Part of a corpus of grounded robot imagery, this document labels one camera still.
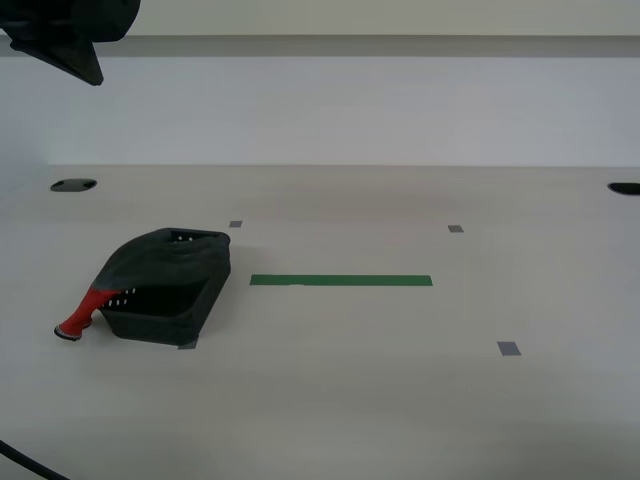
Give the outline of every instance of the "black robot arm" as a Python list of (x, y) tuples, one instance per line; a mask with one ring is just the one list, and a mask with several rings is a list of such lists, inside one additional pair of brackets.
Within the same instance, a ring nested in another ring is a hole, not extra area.
[(14, 50), (100, 85), (93, 43), (123, 38), (139, 9), (140, 0), (0, 0), (0, 28)]

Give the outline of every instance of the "black basket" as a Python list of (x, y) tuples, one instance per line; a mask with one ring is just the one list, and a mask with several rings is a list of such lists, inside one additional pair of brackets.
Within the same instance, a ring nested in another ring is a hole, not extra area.
[(197, 340), (229, 274), (229, 244), (225, 233), (171, 229), (171, 240), (220, 239), (227, 262), (204, 282), (179, 287), (139, 287), (113, 297), (100, 309), (114, 335), (130, 340), (185, 345)]

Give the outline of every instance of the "white wall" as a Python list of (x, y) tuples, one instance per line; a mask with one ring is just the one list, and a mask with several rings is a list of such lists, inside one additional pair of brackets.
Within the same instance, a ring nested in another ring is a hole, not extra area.
[(101, 62), (106, 81), (92, 88), (32, 59), (0, 58), (0, 125), (12, 126), (3, 135), (16, 158), (640, 166), (638, 58)]
[(149, 0), (133, 35), (638, 35), (637, 0)]

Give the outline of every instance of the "green tape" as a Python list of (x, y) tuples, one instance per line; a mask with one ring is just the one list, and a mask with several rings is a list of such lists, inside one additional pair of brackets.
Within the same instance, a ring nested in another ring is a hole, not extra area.
[(252, 275), (251, 285), (313, 287), (431, 287), (429, 275)]

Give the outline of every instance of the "black cable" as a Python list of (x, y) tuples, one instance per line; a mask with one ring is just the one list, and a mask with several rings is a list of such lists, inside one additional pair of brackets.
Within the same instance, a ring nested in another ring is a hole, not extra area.
[(31, 460), (29, 457), (20, 453), (15, 448), (7, 445), (2, 440), (0, 440), (0, 454), (4, 455), (9, 460), (13, 460), (21, 467), (32, 471), (36, 475), (39, 475), (42, 478), (46, 478), (47, 480), (69, 480), (67, 477), (63, 477), (53, 470), (49, 470), (44, 465), (40, 465), (35, 460)]

